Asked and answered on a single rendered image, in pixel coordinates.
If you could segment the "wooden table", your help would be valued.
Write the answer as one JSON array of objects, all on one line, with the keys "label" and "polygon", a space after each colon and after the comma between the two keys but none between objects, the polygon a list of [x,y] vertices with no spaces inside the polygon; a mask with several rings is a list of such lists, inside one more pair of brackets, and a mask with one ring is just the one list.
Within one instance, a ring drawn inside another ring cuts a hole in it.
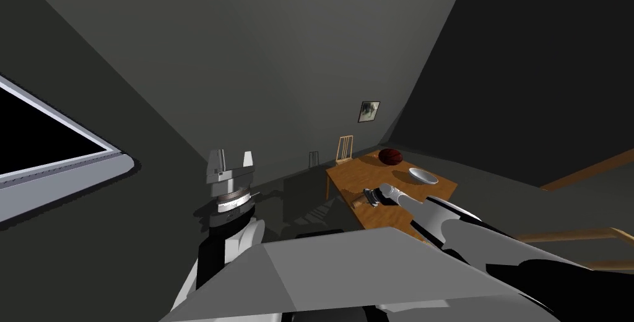
[{"label": "wooden table", "polygon": [[415,165],[402,161],[395,166],[382,164],[375,150],[367,155],[359,156],[341,165],[336,165],[326,170],[326,183],[332,183],[340,196],[351,209],[353,215],[364,229],[380,227],[394,227],[418,240],[423,237],[411,226],[412,215],[399,206],[372,207],[366,203],[357,209],[352,209],[350,203],[353,199],[363,196],[363,189],[374,189],[382,183],[387,183],[412,198],[423,201],[427,196],[436,196],[448,201],[457,187],[457,184],[439,174],[439,183],[425,185],[414,180],[408,169]]}]

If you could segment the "dark red ball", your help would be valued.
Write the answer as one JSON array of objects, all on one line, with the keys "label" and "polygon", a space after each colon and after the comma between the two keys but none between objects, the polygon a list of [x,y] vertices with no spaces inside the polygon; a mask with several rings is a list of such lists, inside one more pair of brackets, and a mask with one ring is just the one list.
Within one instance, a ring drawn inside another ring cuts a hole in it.
[{"label": "dark red ball", "polygon": [[403,161],[402,154],[396,149],[382,149],[378,152],[378,160],[385,165],[395,166]]}]

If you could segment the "white bowl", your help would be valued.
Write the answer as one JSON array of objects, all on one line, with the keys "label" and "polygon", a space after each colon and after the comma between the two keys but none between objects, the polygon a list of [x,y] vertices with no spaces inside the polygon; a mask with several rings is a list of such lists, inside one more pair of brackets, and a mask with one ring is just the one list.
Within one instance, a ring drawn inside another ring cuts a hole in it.
[{"label": "white bowl", "polygon": [[419,181],[421,184],[436,185],[439,183],[438,177],[420,168],[410,168],[408,172],[414,180]]}]

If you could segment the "light wooden chair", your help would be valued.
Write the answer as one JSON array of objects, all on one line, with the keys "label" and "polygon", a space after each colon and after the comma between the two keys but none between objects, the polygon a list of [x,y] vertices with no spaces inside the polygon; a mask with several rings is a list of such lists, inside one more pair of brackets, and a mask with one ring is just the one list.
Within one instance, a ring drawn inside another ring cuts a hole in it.
[{"label": "light wooden chair", "polygon": [[336,165],[341,165],[352,160],[352,145],[354,137],[352,135],[341,136],[338,140],[336,152]]}]

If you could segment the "white framed window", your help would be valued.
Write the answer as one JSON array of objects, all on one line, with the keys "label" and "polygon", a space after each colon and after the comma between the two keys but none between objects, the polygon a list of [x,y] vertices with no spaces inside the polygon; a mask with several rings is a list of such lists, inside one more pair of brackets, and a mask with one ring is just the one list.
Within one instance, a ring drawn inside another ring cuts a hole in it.
[{"label": "white framed window", "polygon": [[0,223],[134,166],[130,155],[0,73]]}]

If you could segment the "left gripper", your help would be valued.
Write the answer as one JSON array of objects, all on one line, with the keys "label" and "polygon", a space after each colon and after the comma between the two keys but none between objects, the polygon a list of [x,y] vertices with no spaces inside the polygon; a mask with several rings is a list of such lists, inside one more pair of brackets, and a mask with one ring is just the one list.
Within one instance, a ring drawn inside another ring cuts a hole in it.
[{"label": "left gripper", "polygon": [[207,163],[206,183],[211,186],[211,197],[215,198],[251,186],[254,178],[254,161],[252,151],[244,151],[243,167],[226,171],[223,149],[212,149]]}]

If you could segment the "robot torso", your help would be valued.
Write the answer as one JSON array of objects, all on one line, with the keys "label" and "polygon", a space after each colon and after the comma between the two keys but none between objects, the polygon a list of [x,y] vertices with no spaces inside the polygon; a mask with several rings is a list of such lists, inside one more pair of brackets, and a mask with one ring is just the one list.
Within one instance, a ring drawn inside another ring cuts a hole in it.
[{"label": "robot torso", "polygon": [[519,290],[390,227],[249,247],[160,322],[378,305],[394,322],[558,322]]}]

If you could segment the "framed wall picture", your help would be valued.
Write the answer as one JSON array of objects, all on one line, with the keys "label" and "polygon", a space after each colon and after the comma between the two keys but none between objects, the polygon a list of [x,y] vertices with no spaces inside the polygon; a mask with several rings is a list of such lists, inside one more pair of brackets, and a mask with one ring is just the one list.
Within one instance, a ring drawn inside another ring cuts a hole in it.
[{"label": "framed wall picture", "polygon": [[379,101],[363,101],[361,104],[360,114],[358,116],[359,123],[374,121],[380,106]]}]

